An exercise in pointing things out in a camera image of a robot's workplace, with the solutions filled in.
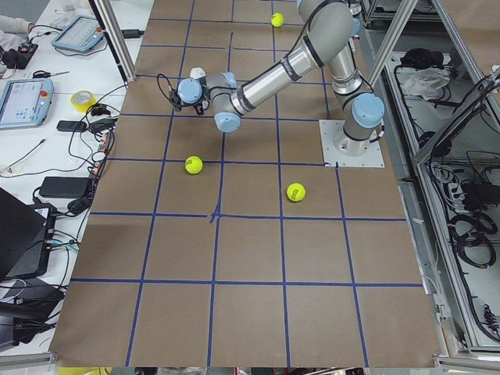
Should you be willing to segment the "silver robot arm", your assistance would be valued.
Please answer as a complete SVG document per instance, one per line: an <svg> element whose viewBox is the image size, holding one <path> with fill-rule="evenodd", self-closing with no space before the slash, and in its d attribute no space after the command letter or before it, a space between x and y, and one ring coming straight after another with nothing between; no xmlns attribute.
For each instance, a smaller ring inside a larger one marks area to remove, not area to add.
<svg viewBox="0 0 500 375"><path fill-rule="evenodd" d="M355 65L350 39L359 21L345 1L299 1L297 10L304 21L291 49L257 77L237 84L231 72L208 76L193 69L190 77L163 95L177 111L186 107L202 115L212 108L217 128L230 133L241 118L312 70L327 67L332 90L345 114L345 122L334 135L334 146L347 156L361 156L380 140L376 128L384 116L384 103L364 80Z"/></svg>

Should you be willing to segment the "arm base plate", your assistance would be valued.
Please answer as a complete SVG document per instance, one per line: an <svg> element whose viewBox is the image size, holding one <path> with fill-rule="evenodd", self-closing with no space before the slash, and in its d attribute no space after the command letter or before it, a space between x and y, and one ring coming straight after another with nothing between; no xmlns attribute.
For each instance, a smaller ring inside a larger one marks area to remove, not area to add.
<svg viewBox="0 0 500 375"><path fill-rule="evenodd" d="M344 120L320 120L323 164L330 167L384 168L380 143L354 141L344 133Z"/></svg>

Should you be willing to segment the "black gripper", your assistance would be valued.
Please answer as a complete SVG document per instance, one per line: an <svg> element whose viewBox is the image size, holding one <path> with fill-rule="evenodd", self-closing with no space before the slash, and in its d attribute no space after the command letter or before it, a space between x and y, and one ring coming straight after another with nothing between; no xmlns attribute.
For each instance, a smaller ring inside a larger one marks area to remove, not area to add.
<svg viewBox="0 0 500 375"><path fill-rule="evenodd" d="M182 110L183 102L182 102L182 99L180 98L180 96L178 95L177 90L175 90L175 89L169 90L169 101L170 101L170 104L174 107L174 110L176 112L180 112ZM204 109L203 109L202 103L198 103L195 106L195 111L196 111L198 116L204 115Z"/></svg>

